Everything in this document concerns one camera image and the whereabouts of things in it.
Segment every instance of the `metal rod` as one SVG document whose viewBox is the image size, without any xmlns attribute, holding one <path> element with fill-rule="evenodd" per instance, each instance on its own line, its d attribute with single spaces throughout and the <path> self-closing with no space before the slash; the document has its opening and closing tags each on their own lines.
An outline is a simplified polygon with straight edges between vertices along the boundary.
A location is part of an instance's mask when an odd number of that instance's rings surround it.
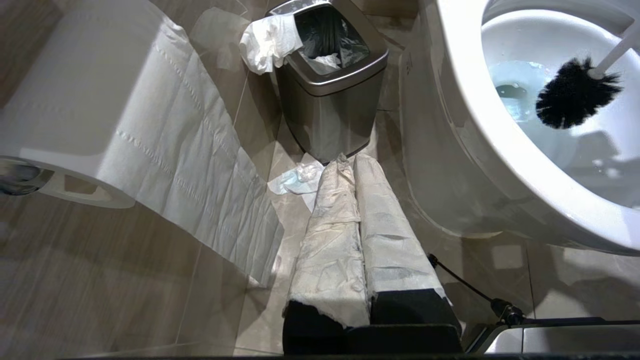
<svg viewBox="0 0 640 360">
<path fill-rule="evenodd" d="M 429 261 L 431 262 L 431 264 L 435 264 L 435 265 L 440 265 L 440 267 L 449 273 L 449 275 L 453 276 L 456 278 L 456 280 L 458 280 L 459 282 L 462 282 L 466 287 L 470 288 L 471 290 L 474 291 L 474 293 L 480 295 L 482 298 L 484 298 L 485 300 L 487 300 L 488 302 L 491 302 L 491 298 L 486 296 L 485 294 L 481 293 L 480 290 L 474 288 L 473 286 L 471 286 L 471 284 L 469 284 L 467 281 L 464 281 L 460 276 L 457 276 L 453 271 L 449 270 L 449 268 L 447 268 L 446 266 L 444 266 L 439 260 L 438 258 L 436 258 L 433 254 L 429 254 L 428 256 Z"/>
</svg>

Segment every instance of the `toilet brush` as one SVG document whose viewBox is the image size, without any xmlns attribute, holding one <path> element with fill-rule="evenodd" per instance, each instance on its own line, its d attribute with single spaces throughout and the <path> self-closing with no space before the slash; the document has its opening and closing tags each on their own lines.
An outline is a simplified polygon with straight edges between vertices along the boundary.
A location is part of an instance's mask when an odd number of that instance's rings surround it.
<svg viewBox="0 0 640 360">
<path fill-rule="evenodd" d="M 536 112 L 542 123 L 556 129 L 581 125 L 622 91 L 619 74 L 605 74 L 627 50 L 640 41 L 640 20 L 635 21 L 616 47 L 596 67 L 591 58 L 565 63 L 538 95 Z"/>
</svg>

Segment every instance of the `toilet paper roll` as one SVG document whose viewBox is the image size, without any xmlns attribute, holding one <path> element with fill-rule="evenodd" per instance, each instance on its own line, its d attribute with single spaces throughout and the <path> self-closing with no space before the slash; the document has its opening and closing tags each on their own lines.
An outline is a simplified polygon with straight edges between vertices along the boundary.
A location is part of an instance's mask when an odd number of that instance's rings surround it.
<svg viewBox="0 0 640 360">
<path fill-rule="evenodd" d="M 268 280 L 283 231 L 266 184 L 187 34 L 147 0 L 78 2 L 0 128 L 0 156 L 55 171 L 41 191 L 139 201 Z"/>
</svg>

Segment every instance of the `tile floor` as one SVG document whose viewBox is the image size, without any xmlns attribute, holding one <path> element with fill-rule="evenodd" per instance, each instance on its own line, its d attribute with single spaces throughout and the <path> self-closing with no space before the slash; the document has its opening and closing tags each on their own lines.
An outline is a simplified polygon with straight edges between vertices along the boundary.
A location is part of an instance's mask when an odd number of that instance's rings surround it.
<svg viewBox="0 0 640 360">
<path fill-rule="evenodd" d="M 385 37 L 390 56 L 376 125 L 364 151 L 380 162 L 424 250 L 487 295 L 512 301 L 529 317 L 640 320 L 640 258 L 550 247 L 504 233 L 491 240 L 455 238 L 420 215 L 406 184 L 398 113 L 398 63 L 412 20 L 369 18 Z M 292 169 L 302 156 L 283 122 L 269 178 Z M 272 287 L 250 284 L 247 289 L 234 352 L 238 356 L 282 353 L 282 310 L 310 212 L 298 195 L 271 195 L 285 237 Z M 438 270 L 438 276 L 465 325 L 463 341 L 473 337 L 475 325 L 496 321 L 483 299 L 447 273 Z"/>
</svg>

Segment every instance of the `toilet bowl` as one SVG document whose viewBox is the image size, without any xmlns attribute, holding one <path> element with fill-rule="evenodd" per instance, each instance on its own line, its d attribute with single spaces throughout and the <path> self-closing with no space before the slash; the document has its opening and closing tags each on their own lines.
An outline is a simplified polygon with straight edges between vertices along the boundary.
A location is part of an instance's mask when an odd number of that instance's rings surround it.
<svg viewBox="0 0 640 360">
<path fill-rule="evenodd" d="M 422 215 L 456 236 L 509 231 L 640 255 L 637 51 L 611 69 L 624 91 L 569 130 L 542 126 L 531 97 L 514 102 L 500 87 L 535 95 L 574 56 L 597 63 L 640 20 L 640 2 L 419 3 L 400 89 L 404 167 Z"/>
</svg>

